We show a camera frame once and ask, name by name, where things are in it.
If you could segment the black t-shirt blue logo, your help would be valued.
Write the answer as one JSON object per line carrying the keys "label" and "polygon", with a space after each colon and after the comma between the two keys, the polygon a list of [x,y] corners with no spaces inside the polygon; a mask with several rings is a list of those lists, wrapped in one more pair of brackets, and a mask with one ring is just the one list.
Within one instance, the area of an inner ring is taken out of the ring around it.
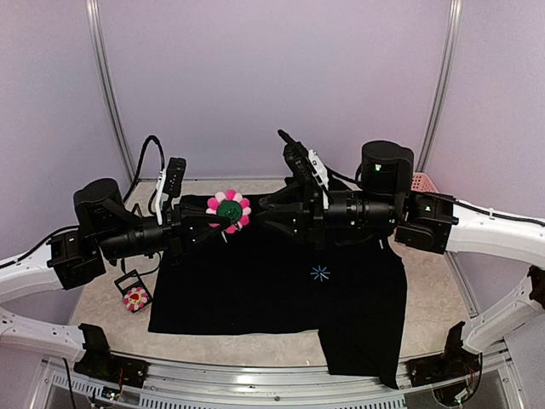
{"label": "black t-shirt blue logo", "polygon": [[332,375],[389,388],[404,332],[407,280],[387,237],[318,250],[250,222],[185,255],[163,254],[148,329],[193,336],[316,331]]}

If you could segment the pink plastic basket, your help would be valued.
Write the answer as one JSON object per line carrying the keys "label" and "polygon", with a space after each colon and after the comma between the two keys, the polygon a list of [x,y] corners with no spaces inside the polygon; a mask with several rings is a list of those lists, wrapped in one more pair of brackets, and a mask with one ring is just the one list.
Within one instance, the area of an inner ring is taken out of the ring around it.
{"label": "pink plastic basket", "polygon": [[412,176],[410,194],[438,193],[430,177],[423,172],[415,172]]}

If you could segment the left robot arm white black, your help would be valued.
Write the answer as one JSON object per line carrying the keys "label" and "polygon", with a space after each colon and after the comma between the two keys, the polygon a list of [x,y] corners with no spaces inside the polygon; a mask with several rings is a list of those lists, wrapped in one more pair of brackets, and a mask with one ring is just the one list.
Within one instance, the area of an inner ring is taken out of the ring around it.
{"label": "left robot arm white black", "polygon": [[[1,300],[87,285],[106,262],[159,251],[182,255],[220,234],[230,221],[203,209],[171,205],[181,182],[160,176],[155,216],[127,210],[111,178],[91,182],[74,195],[78,224],[60,228],[26,253],[1,262]],[[143,386],[148,364],[114,354],[96,325],[55,325],[1,311],[1,343],[72,362],[76,373],[120,386]]]}

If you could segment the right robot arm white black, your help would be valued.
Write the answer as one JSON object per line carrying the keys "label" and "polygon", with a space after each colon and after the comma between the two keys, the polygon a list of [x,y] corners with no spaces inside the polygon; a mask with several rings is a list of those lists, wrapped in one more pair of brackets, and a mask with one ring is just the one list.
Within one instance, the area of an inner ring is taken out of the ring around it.
{"label": "right robot arm white black", "polygon": [[420,251],[479,253],[528,265],[528,274],[502,300],[451,327],[442,353],[408,362],[413,386],[481,370],[489,346],[543,313],[543,220],[417,192],[412,187],[413,152],[391,141],[362,146],[355,190],[335,189],[336,173],[290,137],[283,155],[294,180],[262,198],[255,217],[299,243],[323,246],[333,231],[349,239],[384,232]]}

